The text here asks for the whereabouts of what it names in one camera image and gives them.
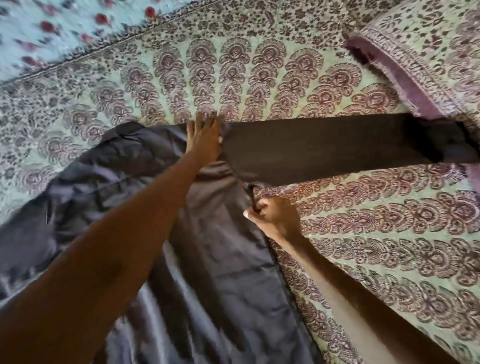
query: human arm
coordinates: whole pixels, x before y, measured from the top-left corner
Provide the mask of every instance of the human arm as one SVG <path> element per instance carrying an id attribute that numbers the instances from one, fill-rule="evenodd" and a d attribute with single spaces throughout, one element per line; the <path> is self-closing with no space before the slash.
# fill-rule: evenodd
<path id="1" fill-rule="evenodd" d="M 310 275 L 367 364 L 457 363 L 370 291 L 323 257 L 301 233 L 295 207 L 261 199 L 245 216 Z"/>
<path id="2" fill-rule="evenodd" d="M 0 311 L 3 363 L 89 363 L 162 251 L 200 169 L 221 152 L 220 122 L 188 127 L 187 153 L 73 241 Z"/>

